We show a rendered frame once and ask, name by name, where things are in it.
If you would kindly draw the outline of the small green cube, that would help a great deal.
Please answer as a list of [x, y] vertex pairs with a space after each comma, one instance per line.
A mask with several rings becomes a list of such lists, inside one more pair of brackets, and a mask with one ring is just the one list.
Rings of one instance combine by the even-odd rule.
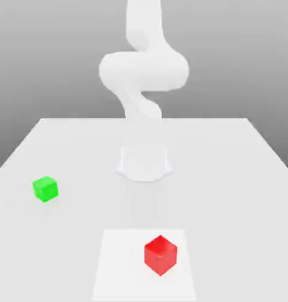
[[58, 196], [58, 185], [56, 180], [49, 176], [33, 181], [35, 196], [42, 202], [48, 202]]

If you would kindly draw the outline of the small red cube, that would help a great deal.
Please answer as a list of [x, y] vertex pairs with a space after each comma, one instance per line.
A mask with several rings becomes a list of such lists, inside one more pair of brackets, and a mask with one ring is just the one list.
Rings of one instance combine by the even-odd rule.
[[162, 235], [144, 247], [144, 263], [157, 275], [162, 276], [177, 262], [178, 248]]

